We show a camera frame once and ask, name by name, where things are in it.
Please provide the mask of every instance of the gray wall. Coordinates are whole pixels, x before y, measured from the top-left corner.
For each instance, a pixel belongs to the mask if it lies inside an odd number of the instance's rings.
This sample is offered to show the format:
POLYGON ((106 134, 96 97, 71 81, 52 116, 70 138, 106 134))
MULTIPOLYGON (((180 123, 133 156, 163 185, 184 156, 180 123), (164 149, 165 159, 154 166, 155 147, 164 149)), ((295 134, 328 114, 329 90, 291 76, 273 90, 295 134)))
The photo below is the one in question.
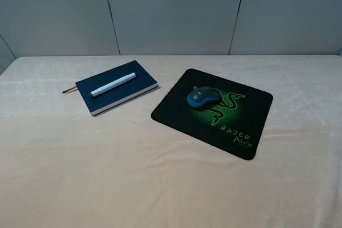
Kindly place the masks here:
POLYGON ((0 0, 16 57, 119 54, 107 0, 0 0))
POLYGON ((0 75, 4 72, 7 67, 15 60, 12 52, 7 47, 0 35, 0 75))
POLYGON ((110 0, 121 54, 228 54, 239 0, 110 0))
POLYGON ((230 54, 338 54, 341 0, 242 0, 230 54))

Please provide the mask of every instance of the pen cap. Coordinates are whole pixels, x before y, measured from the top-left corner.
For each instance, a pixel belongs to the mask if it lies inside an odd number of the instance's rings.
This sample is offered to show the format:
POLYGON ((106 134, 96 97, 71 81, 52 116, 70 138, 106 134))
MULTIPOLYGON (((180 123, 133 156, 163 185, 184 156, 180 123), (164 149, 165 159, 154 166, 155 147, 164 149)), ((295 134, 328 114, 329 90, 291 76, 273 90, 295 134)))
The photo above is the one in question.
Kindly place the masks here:
POLYGON ((125 76, 127 80, 131 80, 132 78, 135 78, 135 73, 131 73, 125 76))

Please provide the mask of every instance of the notebook cover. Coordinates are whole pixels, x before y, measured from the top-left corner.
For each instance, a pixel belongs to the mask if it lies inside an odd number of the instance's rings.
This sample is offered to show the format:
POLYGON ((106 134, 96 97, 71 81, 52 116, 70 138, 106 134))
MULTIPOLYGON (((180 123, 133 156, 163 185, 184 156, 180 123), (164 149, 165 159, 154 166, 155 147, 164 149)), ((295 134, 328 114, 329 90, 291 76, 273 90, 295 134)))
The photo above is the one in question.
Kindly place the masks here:
POLYGON ((129 97, 153 85, 157 85, 156 80, 154 80, 137 61, 131 61, 114 69, 107 70, 95 76, 76 82, 76 86, 90 113, 106 107, 114 102, 120 101, 123 98, 129 97), (91 91, 94 91, 95 89, 132 72, 136 74, 134 79, 105 93, 102 93, 101 95, 90 97, 91 91))
POLYGON ((242 159, 254 158, 272 95, 221 77, 188 69, 152 113, 160 123, 242 159), (200 109, 186 98, 196 88, 217 89, 222 99, 200 109))

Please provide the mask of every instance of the green snake logo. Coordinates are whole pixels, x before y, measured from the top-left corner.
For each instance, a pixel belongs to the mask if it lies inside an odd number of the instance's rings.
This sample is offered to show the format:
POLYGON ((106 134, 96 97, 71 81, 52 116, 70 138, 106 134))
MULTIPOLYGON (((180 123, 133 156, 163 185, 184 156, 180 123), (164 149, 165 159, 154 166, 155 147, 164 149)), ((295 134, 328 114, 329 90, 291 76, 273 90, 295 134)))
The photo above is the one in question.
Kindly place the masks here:
POLYGON ((211 123, 212 126, 216 125, 224 117, 223 110, 225 108, 236 109, 238 107, 236 100, 238 100, 239 98, 245 98, 244 95, 241 95, 239 93, 232 93, 231 92, 231 93, 228 93, 226 95, 223 95, 220 90, 217 89, 217 91, 220 92, 221 101, 218 103, 209 104, 209 105, 202 108, 206 111, 210 111, 213 113, 212 114, 213 120, 211 123))

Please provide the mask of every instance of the blue mouse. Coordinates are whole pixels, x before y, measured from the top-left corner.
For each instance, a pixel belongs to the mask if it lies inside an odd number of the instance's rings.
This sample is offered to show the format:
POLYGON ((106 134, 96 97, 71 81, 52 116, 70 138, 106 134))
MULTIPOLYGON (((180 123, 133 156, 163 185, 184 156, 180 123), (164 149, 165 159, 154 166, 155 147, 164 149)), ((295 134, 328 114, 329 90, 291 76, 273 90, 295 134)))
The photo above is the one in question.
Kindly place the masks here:
POLYGON ((198 88, 192 91, 186 98, 188 104, 195 109, 201 108, 205 104, 220 100, 221 94, 211 87, 198 88))

